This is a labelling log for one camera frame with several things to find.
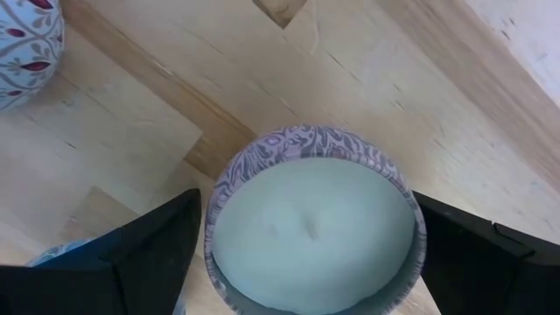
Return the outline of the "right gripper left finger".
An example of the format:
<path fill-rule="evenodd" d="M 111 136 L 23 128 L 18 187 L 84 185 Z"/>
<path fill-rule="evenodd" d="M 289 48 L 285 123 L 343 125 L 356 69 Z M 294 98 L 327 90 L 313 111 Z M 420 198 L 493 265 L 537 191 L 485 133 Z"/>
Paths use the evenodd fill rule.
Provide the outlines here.
<path fill-rule="evenodd" d="M 190 189 L 36 266 L 0 265 L 0 315 L 172 315 L 200 223 Z"/>

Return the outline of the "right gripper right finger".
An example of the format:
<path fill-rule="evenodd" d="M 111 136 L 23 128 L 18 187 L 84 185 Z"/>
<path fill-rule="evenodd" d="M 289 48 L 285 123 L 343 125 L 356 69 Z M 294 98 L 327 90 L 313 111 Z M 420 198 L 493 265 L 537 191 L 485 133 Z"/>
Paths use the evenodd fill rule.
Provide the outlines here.
<path fill-rule="evenodd" d="M 560 245 L 421 193 L 422 278 L 442 315 L 560 315 Z"/>

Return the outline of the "pink patterned ceramic bowl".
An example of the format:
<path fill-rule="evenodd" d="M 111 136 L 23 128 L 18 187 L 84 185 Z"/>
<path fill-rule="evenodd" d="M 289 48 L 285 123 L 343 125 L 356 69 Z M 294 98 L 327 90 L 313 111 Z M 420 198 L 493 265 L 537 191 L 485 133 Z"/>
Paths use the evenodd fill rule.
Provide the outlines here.
<path fill-rule="evenodd" d="M 206 211 L 206 270 L 235 315 L 389 315 L 426 252 L 424 216 L 396 164 L 334 127 L 251 142 Z"/>

